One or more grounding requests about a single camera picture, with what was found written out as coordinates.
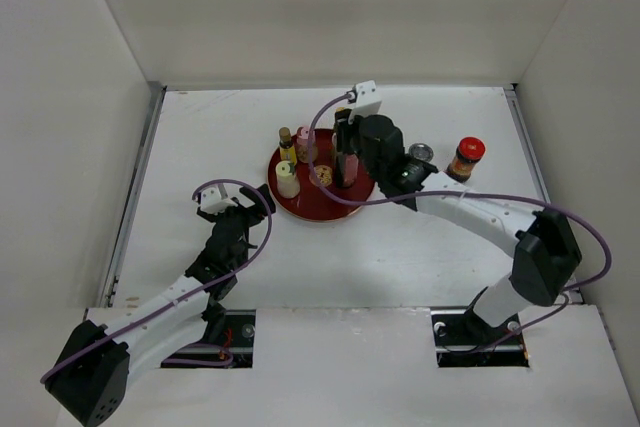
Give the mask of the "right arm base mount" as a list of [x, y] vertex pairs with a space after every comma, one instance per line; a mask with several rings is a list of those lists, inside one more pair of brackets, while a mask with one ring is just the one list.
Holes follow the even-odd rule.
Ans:
[[432, 309], [430, 318], [440, 368], [529, 367], [518, 315], [499, 327], [486, 326], [460, 308]]

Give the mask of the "small yellow-label oil bottle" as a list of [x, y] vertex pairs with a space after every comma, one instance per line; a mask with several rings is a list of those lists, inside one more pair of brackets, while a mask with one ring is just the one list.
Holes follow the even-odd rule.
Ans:
[[292, 139], [291, 132], [288, 127], [281, 127], [279, 129], [279, 154], [282, 161], [291, 163], [293, 166], [297, 165], [297, 155]]

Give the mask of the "pink-lid spice shaker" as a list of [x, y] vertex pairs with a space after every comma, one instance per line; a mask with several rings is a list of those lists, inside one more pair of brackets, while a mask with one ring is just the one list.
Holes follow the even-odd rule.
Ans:
[[307, 164], [309, 161], [316, 162], [318, 156], [318, 147], [316, 139], [309, 141], [310, 128], [308, 126], [300, 126], [296, 133], [296, 156], [299, 163]]

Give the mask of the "yellow-lid spice shaker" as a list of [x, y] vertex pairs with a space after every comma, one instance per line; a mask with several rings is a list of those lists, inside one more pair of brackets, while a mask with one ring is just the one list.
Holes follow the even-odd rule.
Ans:
[[276, 188], [279, 195], [292, 199], [300, 193], [300, 183], [295, 165], [290, 161], [280, 161], [275, 167]]

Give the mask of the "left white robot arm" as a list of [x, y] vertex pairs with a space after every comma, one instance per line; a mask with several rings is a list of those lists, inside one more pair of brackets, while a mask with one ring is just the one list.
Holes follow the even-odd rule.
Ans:
[[195, 261], [156, 297], [110, 324], [85, 320], [75, 327], [55, 365], [41, 379], [45, 390], [83, 426], [99, 426], [121, 405], [141, 374], [192, 344], [214, 345], [224, 334], [222, 300], [237, 275], [263, 250], [251, 228], [271, 224], [276, 211], [267, 185], [239, 183], [250, 200], [229, 196], [226, 181], [210, 181], [193, 195], [197, 214], [212, 225]]

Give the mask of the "dark soy sauce bottle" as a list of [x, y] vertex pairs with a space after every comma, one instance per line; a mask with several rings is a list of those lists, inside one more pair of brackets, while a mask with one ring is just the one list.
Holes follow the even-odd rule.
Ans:
[[[339, 107], [336, 111], [350, 111], [345, 107]], [[357, 156], [352, 153], [351, 155], [340, 155], [335, 150], [335, 134], [333, 128], [333, 146], [334, 146], [334, 164], [335, 164], [335, 184], [338, 188], [347, 189], [350, 188], [356, 181], [358, 175], [359, 161]]]

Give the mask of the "grey-lid pepper grinder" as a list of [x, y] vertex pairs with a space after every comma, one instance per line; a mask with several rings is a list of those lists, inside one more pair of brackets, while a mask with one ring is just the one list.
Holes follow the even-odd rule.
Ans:
[[409, 147], [409, 155], [422, 162], [430, 163], [434, 157], [432, 148], [425, 143], [414, 143]]

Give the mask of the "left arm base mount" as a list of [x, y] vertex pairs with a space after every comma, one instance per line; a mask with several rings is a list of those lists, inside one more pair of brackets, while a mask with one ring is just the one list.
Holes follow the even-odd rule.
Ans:
[[162, 368], [250, 369], [253, 367], [257, 312], [227, 310], [209, 323], [204, 337], [182, 347]]

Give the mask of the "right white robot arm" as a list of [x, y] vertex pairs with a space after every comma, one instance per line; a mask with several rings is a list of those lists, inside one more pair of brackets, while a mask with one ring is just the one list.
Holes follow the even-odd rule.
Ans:
[[508, 318], [530, 306], [550, 306], [582, 260], [565, 214], [531, 209], [507, 199], [484, 198], [432, 164], [405, 151], [403, 135], [387, 117], [334, 117], [340, 154], [353, 154], [385, 198], [413, 211], [447, 220], [502, 250], [510, 273], [481, 291], [469, 305], [464, 331], [483, 343]]

